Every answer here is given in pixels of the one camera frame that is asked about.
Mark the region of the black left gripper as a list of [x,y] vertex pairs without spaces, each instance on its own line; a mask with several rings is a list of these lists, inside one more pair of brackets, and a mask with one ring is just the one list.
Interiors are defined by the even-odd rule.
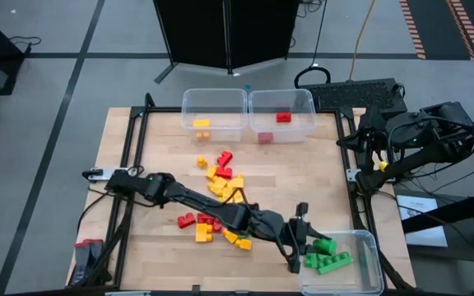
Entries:
[[309,222],[303,219],[290,218],[284,223],[281,230],[281,242],[284,245],[292,246],[292,253],[287,258],[288,271],[293,274],[300,273],[300,250],[306,245],[307,236],[330,241],[331,238],[321,234],[314,229]]

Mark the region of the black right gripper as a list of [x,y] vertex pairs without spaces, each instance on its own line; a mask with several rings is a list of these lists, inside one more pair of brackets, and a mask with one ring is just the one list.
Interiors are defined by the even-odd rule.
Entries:
[[380,160],[381,152],[388,149],[387,121],[383,118],[379,107],[367,109],[360,117],[360,130],[350,134],[346,139],[337,141],[337,145],[353,151],[364,151],[363,161],[373,162],[373,153]]

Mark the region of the long green toy block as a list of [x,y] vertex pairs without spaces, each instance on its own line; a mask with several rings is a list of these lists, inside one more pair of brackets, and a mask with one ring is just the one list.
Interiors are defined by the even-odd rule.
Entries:
[[348,252],[341,252],[320,260],[318,262],[317,272],[319,275],[324,275],[339,268],[348,266],[352,262],[353,258]]

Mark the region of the clear plastic bin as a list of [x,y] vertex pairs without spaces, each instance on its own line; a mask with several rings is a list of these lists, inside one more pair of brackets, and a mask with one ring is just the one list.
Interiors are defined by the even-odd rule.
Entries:
[[313,241],[301,257],[298,275],[300,291],[304,296],[379,296],[384,290],[379,254],[373,234],[366,230],[325,232],[337,243],[336,254],[348,252],[353,262],[324,275],[304,265],[307,253],[316,252]]
[[[316,111],[308,90],[256,90],[248,98],[249,124],[259,144],[305,141],[316,128]],[[290,112],[290,123],[276,114]]]
[[[184,92],[182,127],[194,141],[241,141],[248,124],[248,96],[241,89],[197,88]],[[210,127],[195,127],[196,119],[209,119]]]

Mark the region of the white printed sheet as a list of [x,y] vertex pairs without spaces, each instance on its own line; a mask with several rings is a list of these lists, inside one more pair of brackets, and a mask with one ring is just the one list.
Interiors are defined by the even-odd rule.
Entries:
[[[402,220],[416,217],[423,212],[435,210],[438,203],[435,199],[397,195],[397,204]],[[408,245],[425,247],[447,247],[448,242],[442,226],[406,234]]]

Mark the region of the black metal beam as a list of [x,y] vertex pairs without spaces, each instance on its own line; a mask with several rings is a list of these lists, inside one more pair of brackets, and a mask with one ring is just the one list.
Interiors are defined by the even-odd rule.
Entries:
[[435,210],[422,212],[402,222],[404,232],[413,233],[474,217],[474,197]]

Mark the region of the black screen panel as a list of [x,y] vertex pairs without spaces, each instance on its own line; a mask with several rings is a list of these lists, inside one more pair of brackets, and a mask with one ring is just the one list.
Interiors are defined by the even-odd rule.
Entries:
[[153,0],[170,60],[161,83],[178,64],[227,68],[224,0]]
[[233,68],[285,58],[300,0],[230,0]]

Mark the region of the red black clamp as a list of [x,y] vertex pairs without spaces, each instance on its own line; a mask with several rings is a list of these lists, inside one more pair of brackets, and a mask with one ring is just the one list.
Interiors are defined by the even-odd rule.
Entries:
[[75,245],[75,270],[72,277],[72,284],[76,285],[84,281],[89,274],[89,260],[91,256],[91,242],[84,240]]

